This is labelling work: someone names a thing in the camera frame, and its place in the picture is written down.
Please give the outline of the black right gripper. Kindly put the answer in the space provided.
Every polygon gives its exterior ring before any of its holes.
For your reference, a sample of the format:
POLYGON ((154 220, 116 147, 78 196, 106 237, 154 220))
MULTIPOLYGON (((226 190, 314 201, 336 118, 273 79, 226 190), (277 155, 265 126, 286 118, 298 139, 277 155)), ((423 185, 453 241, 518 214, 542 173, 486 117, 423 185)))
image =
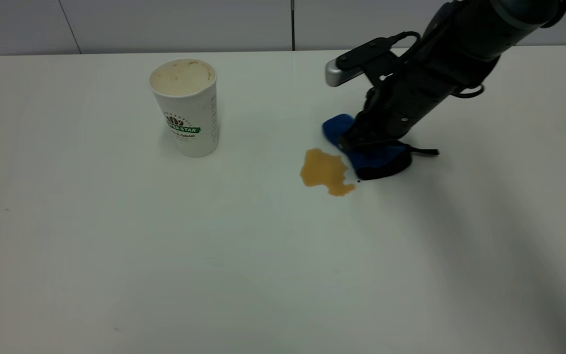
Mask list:
POLYGON ((340 148, 373 150, 401 139, 447 97, 481 94, 499 60, 476 58, 444 34, 419 36, 396 56, 392 45, 403 38, 376 38, 339 56, 343 82, 359 74, 371 82, 363 109, 338 139, 340 148))

